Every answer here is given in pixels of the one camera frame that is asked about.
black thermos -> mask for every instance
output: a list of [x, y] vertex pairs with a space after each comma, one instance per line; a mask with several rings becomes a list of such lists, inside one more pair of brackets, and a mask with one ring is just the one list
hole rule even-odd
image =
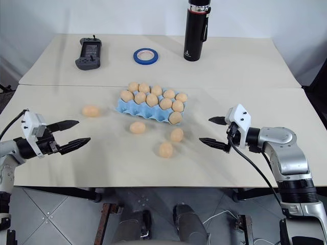
[[211, 0], [189, 0], [186, 20], [184, 58], [188, 61], [200, 59], [202, 44], [206, 41]]

black cable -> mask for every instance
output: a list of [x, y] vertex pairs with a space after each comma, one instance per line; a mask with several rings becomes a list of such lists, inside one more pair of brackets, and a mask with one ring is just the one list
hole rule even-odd
[[231, 147], [233, 147], [233, 149], [240, 154], [245, 160], [247, 160], [254, 168], [256, 171], [258, 171], [258, 173], [261, 175], [261, 177], [266, 181], [267, 185], [269, 186], [269, 188], [271, 189], [271, 191], [273, 192], [277, 202], [279, 205], [281, 205], [279, 198], [274, 190], [274, 188], [272, 187], [272, 185], [270, 184], [269, 180], [266, 178], [266, 176], [261, 172], [261, 170], [254, 164], [254, 162], [252, 162], [247, 156], [245, 156], [239, 149], [237, 149], [237, 147], [234, 145], [231, 136], [227, 137], [229, 144], [231, 145]]
[[20, 112], [20, 114], [17, 115], [17, 117], [15, 117], [6, 127], [5, 129], [1, 132], [0, 134], [0, 141], [2, 139], [2, 137], [4, 136], [4, 134], [6, 133], [6, 131], [21, 117], [25, 114], [25, 112], [28, 111], [28, 110], [22, 110]]
[[266, 159], [266, 162], [268, 163], [268, 166], [270, 167], [270, 170], [272, 171], [271, 165], [270, 165], [270, 161], [267, 157], [267, 155], [264, 152], [261, 152], [261, 154], [264, 156], [264, 158]]

controller screen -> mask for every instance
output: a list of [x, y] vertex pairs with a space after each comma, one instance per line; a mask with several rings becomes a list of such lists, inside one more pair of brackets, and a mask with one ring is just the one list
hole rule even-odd
[[85, 57], [97, 56], [97, 45], [87, 45], [85, 47]]

tape roll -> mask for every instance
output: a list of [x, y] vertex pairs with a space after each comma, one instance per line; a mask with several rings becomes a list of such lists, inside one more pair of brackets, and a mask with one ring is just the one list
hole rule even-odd
[[[141, 59], [141, 54], [143, 53], [150, 53], [153, 55], [153, 58], [150, 59], [150, 60], [142, 60]], [[151, 65], [153, 64], [154, 62], [156, 62], [158, 60], [158, 53], [156, 50], [153, 50], [151, 48], [140, 48], [139, 50], [136, 50], [134, 52], [134, 55], [133, 55], [133, 58], [134, 60], [138, 63], [138, 64], [141, 64], [141, 65]]]

blue tape roll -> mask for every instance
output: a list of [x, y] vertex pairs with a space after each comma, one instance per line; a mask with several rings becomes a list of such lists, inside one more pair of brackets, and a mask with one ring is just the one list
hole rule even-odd
[[[151, 60], [141, 60], [139, 57], [138, 57], [138, 55], [140, 54], [140, 53], [142, 53], [142, 51], [143, 52], [149, 52], [149, 53], [153, 53], [153, 58], [151, 59]], [[141, 64], [141, 65], [151, 65], [151, 64], [153, 64], [154, 62], [156, 62], [157, 60], [158, 60], [158, 53], [157, 53], [157, 51], [156, 50], [153, 50], [153, 49], [151, 49], [151, 48], [140, 48], [139, 50], [136, 50], [135, 52], [134, 52], [134, 55], [133, 55], [133, 58], [134, 58], [134, 60], [138, 63], [138, 64]]]

